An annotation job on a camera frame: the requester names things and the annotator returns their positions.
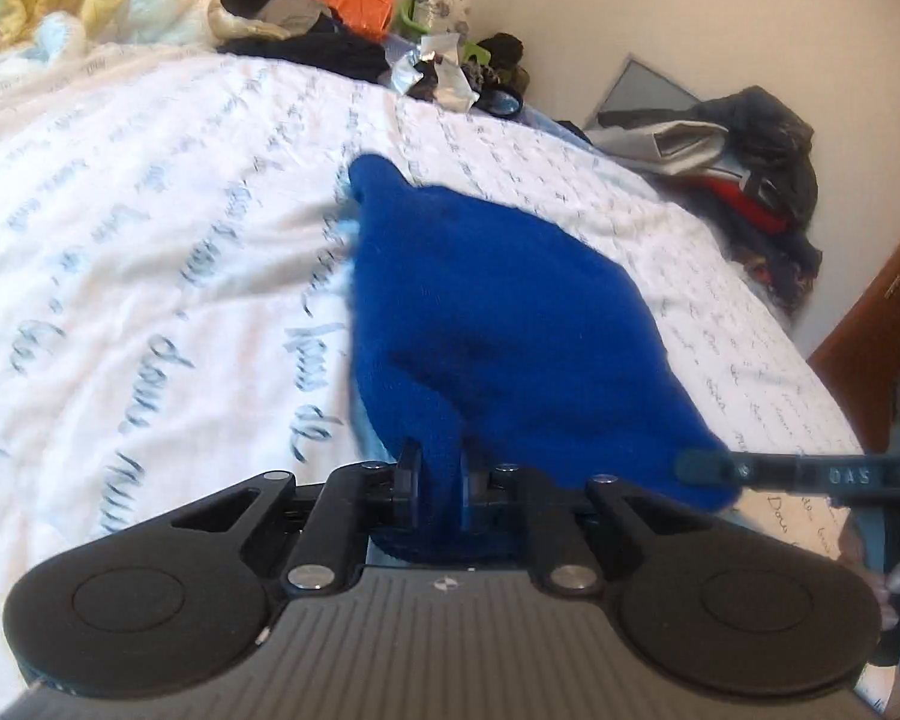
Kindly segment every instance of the circular cover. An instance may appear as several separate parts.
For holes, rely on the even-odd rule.
[[[161,529],[34,568],[7,598],[4,629],[25,673],[116,699],[223,671],[250,651],[265,619],[264,589],[234,551],[208,533]]]
[[[855,678],[880,637],[876,601],[857,577],[732,531],[660,539],[624,590],[621,623],[673,676],[751,697]]]

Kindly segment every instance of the brown wooden furniture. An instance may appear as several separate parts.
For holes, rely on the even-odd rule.
[[[900,246],[810,357],[869,452],[887,449],[900,376]]]

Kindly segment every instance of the bed sheet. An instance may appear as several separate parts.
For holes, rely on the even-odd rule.
[[[362,151],[552,220],[620,263],[732,449],[852,453],[706,228],[537,131],[287,63],[171,47],[0,56],[0,610],[64,549],[268,469],[358,459],[346,166]],[[835,554],[842,514],[750,493]],[[0,709],[21,689],[0,625]]]

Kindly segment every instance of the blue cloth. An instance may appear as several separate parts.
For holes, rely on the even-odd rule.
[[[674,477],[680,451],[721,445],[624,269],[534,215],[410,186],[383,157],[358,157],[349,175],[357,388],[389,453],[413,437],[425,461],[423,524],[388,551],[480,550],[460,533],[463,435],[562,487],[612,473],[703,509],[730,502]]]

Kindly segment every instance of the door hinge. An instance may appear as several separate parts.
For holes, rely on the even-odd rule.
[[[883,293],[883,298],[885,300],[889,300],[893,297],[893,293],[895,293],[900,287],[900,274],[896,275],[896,278],[893,279],[893,282],[890,282],[890,285],[887,288],[887,291]]]

